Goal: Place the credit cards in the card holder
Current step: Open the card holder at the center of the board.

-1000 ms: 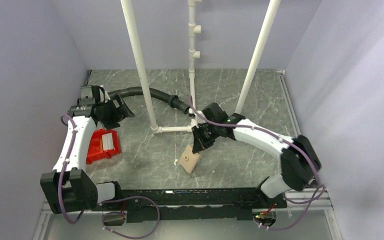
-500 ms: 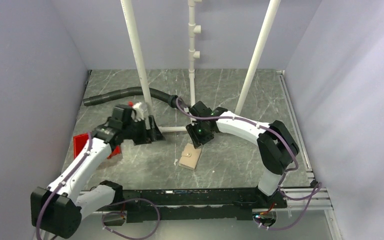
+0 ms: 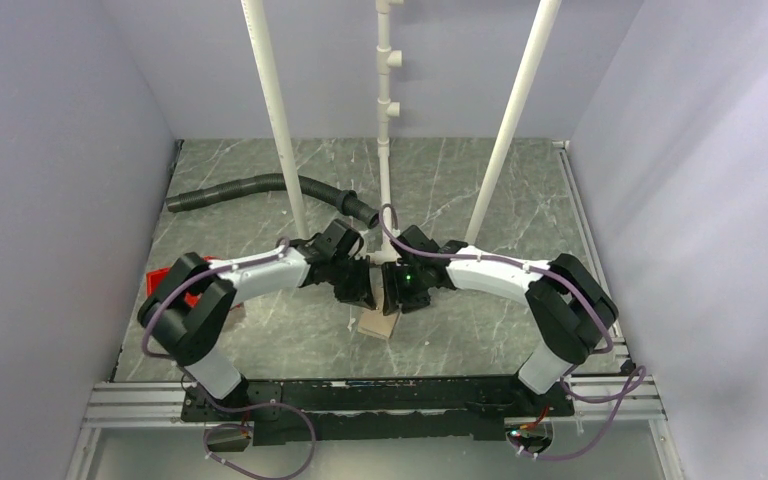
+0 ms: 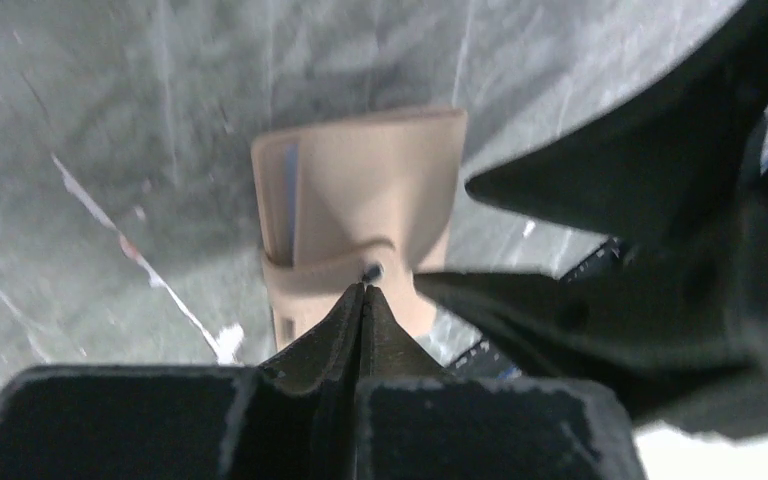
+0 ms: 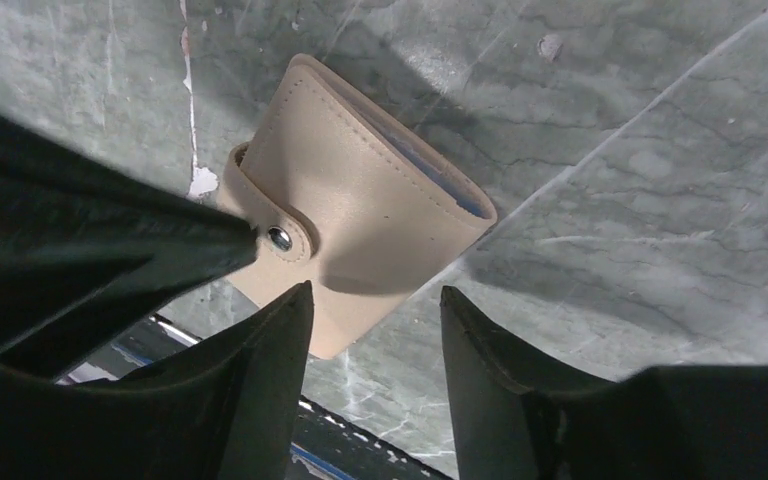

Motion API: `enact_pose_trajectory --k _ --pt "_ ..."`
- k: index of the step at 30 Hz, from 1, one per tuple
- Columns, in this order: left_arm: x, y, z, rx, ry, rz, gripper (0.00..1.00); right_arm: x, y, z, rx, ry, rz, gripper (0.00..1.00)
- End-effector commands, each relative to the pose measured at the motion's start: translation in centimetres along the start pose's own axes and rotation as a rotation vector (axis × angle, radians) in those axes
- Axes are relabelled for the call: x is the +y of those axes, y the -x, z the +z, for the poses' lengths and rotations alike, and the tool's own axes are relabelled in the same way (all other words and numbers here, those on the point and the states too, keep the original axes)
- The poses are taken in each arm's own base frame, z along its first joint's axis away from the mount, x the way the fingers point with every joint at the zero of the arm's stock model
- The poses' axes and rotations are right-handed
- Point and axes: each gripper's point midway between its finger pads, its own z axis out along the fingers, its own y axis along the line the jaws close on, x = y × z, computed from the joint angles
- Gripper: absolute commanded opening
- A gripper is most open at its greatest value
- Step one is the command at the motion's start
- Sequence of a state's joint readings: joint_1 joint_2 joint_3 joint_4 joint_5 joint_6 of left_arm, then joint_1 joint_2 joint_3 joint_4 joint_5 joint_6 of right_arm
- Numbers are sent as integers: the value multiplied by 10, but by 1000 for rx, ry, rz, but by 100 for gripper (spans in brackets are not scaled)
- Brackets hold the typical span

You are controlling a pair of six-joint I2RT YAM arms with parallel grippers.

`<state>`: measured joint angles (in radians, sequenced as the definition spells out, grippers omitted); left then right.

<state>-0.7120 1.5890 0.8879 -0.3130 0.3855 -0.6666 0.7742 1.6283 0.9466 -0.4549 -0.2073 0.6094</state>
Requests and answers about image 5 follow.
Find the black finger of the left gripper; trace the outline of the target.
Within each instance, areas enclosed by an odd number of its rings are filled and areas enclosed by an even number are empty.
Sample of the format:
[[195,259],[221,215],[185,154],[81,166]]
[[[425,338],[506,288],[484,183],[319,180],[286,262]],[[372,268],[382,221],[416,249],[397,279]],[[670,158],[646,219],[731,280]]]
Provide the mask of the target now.
[[0,115],[0,364],[55,377],[256,257],[247,221]]

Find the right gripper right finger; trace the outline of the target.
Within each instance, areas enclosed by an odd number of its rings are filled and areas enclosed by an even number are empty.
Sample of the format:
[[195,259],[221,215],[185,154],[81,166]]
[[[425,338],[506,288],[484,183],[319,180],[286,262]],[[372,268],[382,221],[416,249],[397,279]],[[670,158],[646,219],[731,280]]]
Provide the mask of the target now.
[[441,291],[463,479],[768,479],[768,366],[578,370]]

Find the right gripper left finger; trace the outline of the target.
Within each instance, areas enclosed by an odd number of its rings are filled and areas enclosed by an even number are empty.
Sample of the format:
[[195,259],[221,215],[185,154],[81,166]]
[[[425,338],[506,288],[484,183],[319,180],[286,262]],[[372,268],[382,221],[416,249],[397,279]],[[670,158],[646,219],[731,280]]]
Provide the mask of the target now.
[[0,479],[282,478],[313,313],[311,284],[297,284],[115,381],[0,366]]

